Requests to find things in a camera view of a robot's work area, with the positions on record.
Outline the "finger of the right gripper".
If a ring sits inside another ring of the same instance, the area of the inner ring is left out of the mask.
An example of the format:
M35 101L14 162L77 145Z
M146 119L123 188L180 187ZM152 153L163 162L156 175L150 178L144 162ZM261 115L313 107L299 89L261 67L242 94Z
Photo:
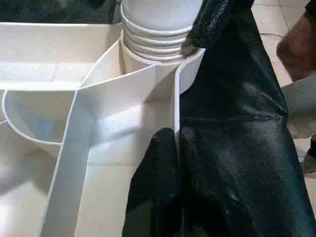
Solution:
M204 0L189 30L181 53L187 58L198 49L219 53L241 35L243 14L247 12L245 0Z

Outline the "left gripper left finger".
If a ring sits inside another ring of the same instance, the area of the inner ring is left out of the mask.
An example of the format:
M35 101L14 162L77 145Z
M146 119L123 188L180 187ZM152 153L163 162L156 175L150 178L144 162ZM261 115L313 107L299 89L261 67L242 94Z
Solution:
M124 237L177 237L182 186L174 131L162 128L150 140L129 187Z

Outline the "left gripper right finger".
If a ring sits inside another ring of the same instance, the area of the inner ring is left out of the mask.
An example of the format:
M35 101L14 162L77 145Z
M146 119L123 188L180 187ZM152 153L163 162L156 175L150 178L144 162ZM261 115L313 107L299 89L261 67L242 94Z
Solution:
M180 132L185 236L232 237L231 208L237 200L230 183L223 180L209 147L193 129Z

